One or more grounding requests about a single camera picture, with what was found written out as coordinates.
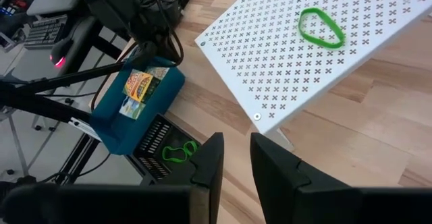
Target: black wire basket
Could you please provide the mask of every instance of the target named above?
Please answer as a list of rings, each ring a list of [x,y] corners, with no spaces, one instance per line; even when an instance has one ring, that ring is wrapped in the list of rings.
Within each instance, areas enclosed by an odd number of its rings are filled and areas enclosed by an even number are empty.
[[[159,181],[181,164],[163,160],[163,148],[166,146],[182,148],[184,143],[191,140],[196,142],[197,147],[201,146],[200,142],[196,141],[176,124],[158,114],[150,127],[148,127],[132,156],[140,165],[137,166],[139,169],[146,169],[155,181]],[[184,155],[180,155],[180,152],[173,152],[171,157],[184,158]]]

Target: white perforated board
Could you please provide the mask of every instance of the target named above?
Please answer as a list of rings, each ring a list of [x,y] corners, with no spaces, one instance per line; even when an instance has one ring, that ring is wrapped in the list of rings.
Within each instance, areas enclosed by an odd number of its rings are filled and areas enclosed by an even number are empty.
[[[322,9],[342,28],[342,48],[324,49],[300,36],[298,19],[307,7]],[[432,0],[237,0],[196,43],[266,133],[431,8]],[[309,34],[337,41],[316,15],[307,15],[303,26]]]

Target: gray floor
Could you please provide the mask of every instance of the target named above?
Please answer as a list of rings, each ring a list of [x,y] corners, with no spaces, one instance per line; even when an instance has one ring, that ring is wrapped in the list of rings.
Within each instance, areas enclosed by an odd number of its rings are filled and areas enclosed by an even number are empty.
[[[107,40],[114,37],[114,33],[103,29],[101,36]],[[124,48],[126,41],[116,38],[113,44]],[[4,74],[14,68],[20,57],[26,52],[22,45],[8,53],[0,53],[0,73]],[[114,59],[104,55],[93,48],[87,55],[81,69],[90,69],[94,66],[114,63]],[[85,83],[77,83],[71,86],[76,94],[94,92],[101,85],[103,78],[95,78]],[[92,97],[87,96],[79,99],[80,108],[85,108]],[[22,165],[28,167],[28,173],[37,179],[44,179],[59,171],[73,147],[76,145],[82,132],[76,128],[59,123],[55,132],[43,130],[37,132],[31,128],[34,115],[24,111],[16,111],[12,120],[0,122],[0,181],[13,181],[23,176]],[[25,163],[20,161],[19,152],[22,151]],[[84,171],[98,165],[108,154],[103,144],[99,144],[95,153],[90,158]],[[6,169],[14,169],[17,173],[8,176],[4,173]],[[77,180],[76,183],[86,184],[129,184],[137,185],[142,181],[140,175],[122,156],[111,155],[109,160],[96,171],[89,173]]]

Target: green elastic band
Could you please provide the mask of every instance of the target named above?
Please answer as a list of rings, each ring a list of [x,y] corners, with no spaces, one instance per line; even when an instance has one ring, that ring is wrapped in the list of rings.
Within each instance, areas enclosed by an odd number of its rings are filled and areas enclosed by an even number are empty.
[[[193,152],[188,149],[188,145],[192,146]],[[172,148],[170,146],[166,146],[162,150],[162,159],[165,161],[171,161],[173,163],[184,163],[185,161],[188,160],[188,157],[191,157],[196,152],[197,149],[198,149],[198,146],[196,145],[196,142],[193,140],[186,142],[183,145],[183,148]],[[183,151],[184,152],[184,159],[178,159],[175,157],[169,157],[168,158],[166,156],[168,150],[170,150],[170,151],[177,151],[177,150]]]
[[[316,13],[318,14],[318,16],[330,27],[330,29],[336,34],[337,38],[339,39],[338,43],[329,43],[327,41],[324,41],[320,38],[315,38],[309,34],[307,34],[306,32],[304,32],[302,30],[302,17],[304,14],[308,14],[308,13]],[[324,12],[321,11],[318,8],[306,8],[302,11],[302,13],[300,14],[300,19],[298,21],[298,29],[300,31],[300,34],[302,35],[302,37],[304,39],[306,39],[307,41],[325,47],[325,48],[329,48],[329,49],[338,49],[340,47],[342,47],[342,45],[344,45],[345,43],[345,34],[342,32],[342,30],[340,29],[340,27]]]

